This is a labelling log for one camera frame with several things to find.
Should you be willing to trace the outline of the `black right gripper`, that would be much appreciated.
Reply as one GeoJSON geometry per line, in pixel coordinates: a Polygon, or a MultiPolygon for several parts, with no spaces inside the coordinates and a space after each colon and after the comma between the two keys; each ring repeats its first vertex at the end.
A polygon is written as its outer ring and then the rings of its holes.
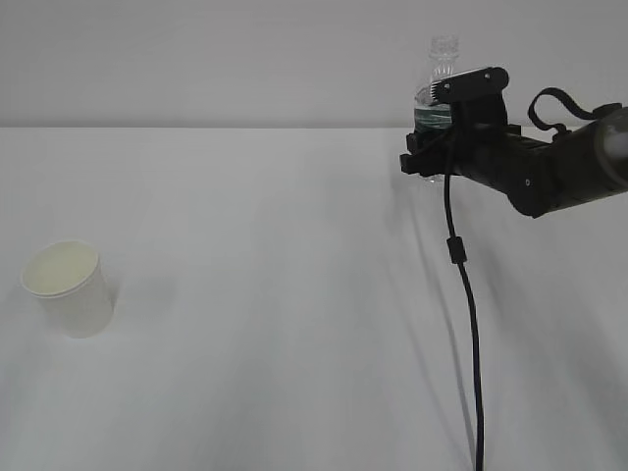
{"type": "Polygon", "coordinates": [[[556,144],[509,129],[503,99],[487,95],[451,101],[448,131],[406,136],[401,171],[425,179],[461,176],[506,196],[516,211],[539,218],[563,208],[556,144]]]}

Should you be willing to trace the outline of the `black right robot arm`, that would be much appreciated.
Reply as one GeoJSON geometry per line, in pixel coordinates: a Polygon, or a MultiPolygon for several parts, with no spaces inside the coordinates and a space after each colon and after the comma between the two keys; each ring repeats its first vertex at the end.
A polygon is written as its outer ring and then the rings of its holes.
{"type": "Polygon", "coordinates": [[[403,173],[466,178],[532,218],[627,190],[627,110],[619,104],[596,109],[576,131],[558,128],[551,142],[509,124],[499,93],[455,103],[451,113],[448,129],[407,137],[403,173]]]}

